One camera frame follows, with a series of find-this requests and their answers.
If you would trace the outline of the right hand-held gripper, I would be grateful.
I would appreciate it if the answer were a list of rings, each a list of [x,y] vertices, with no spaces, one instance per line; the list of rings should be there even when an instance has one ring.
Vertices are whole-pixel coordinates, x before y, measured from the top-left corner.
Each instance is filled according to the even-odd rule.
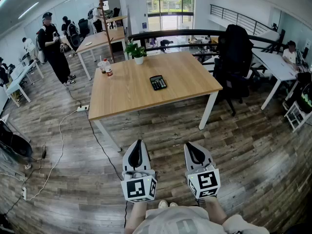
[[[196,199],[217,196],[221,187],[219,169],[211,153],[194,142],[184,144],[187,184]]]

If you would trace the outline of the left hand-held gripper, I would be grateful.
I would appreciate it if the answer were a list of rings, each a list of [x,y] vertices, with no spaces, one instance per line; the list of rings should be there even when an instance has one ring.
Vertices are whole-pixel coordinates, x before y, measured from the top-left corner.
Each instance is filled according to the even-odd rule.
[[[122,160],[124,197],[132,203],[153,201],[156,195],[156,173],[151,169],[147,147],[143,140],[135,141]]]

